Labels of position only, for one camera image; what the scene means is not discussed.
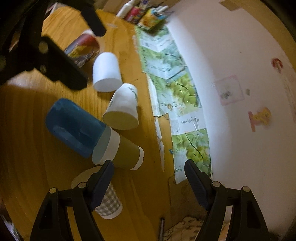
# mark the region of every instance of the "black clamp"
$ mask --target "black clamp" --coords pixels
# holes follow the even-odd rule
[[[51,81],[60,80],[73,90],[87,86],[87,75],[49,38],[41,37],[50,0],[22,0],[3,8],[0,19],[0,85],[23,71],[39,70]],[[93,8],[93,1],[60,0],[81,11],[96,36],[106,29]],[[16,28],[23,24],[18,45],[10,50]]]
[[[226,241],[270,241],[264,217],[249,187],[236,190],[212,182],[193,160],[185,162],[185,174],[198,203],[208,211],[196,241],[218,240],[226,206],[232,206]]]
[[[101,204],[113,172],[113,163],[106,161],[86,183],[74,189],[51,188],[37,214],[30,241],[73,241],[67,207],[73,207],[82,241],[104,241],[91,212]]]

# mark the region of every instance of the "colorful printed paper cup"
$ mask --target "colorful printed paper cup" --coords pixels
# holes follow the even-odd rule
[[[72,59],[79,68],[95,58],[100,52],[100,45],[90,31],[84,31],[65,49],[65,54]]]
[[[93,167],[79,174],[71,183],[71,188],[76,187],[81,182],[87,182],[90,176],[100,170],[101,167]],[[110,183],[104,198],[95,208],[95,211],[104,219],[112,219],[117,217],[122,211],[122,203],[116,195],[116,192]]]

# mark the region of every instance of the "paper cup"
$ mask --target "paper cup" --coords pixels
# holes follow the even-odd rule
[[[83,32],[65,49],[65,54],[72,59],[79,68],[92,60],[100,52],[100,45],[95,36]]]
[[[93,66],[93,85],[98,92],[111,92],[122,85],[119,64],[115,54],[101,53]]]
[[[90,176],[100,170],[101,167],[93,167],[79,174],[71,183],[71,188],[76,187],[81,182],[87,182]],[[95,211],[104,219],[117,217],[122,211],[122,203],[116,195],[116,192],[110,183],[101,205],[95,208]]]
[[[90,157],[106,124],[74,102],[59,99],[45,118],[49,132],[85,158]]]
[[[114,167],[135,171],[143,163],[144,151],[141,147],[106,127],[100,140],[94,148],[92,160],[95,165],[103,165],[106,160],[111,160]]]
[[[103,122],[117,130],[130,130],[139,125],[138,91],[132,84],[123,84],[115,91],[103,115]]]

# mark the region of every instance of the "white wall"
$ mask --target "white wall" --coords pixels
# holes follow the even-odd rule
[[[168,27],[203,105],[214,180],[249,186],[269,230],[283,237],[296,214],[296,123],[271,59],[284,53],[245,10],[231,12],[218,2],[182,0]],[[251,95],[222,106],[214,83],[234,74]],[[247,112],[263,106],[272,124],[253,133]]]

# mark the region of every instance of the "wooden table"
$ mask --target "wooden table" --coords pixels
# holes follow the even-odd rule
[[[95,220],[106,241],[154,241],[159,218],[166,217],[170,227],[168,178],[173,175],[170,129],[163,129],[165,172],[161,169],[154,118],[147,80],[133,44],[134,26],[98,12],[107,33],[100,44],[113,52],[120,63],[123,82],[135,85],[139,93],[139,126],[120,133],[145,151],[144,163],[137,171],[116,169],[112,179],[122,201],[122,213],[112,220]],[[61,49],[89,27],[80,13],[69,7],[56,10],[45,21],[43,35],[50,36]],[[92,64],[84,66],[91,77]],[[69,189],[79,173],[93,167],[91,158],[84,159],[51,135],[45,127],[45,116],[59,98],[68,98],[102,119],[113,93],[98,93],[92,84],[82,91],[71,91],[60,82],[53,83],[38,71],[22,73],[0,88],[0,195],[25,240],[29,240],[34,220],[45,194],[51,187]],[[69,210],[72,232],[80,240]]]

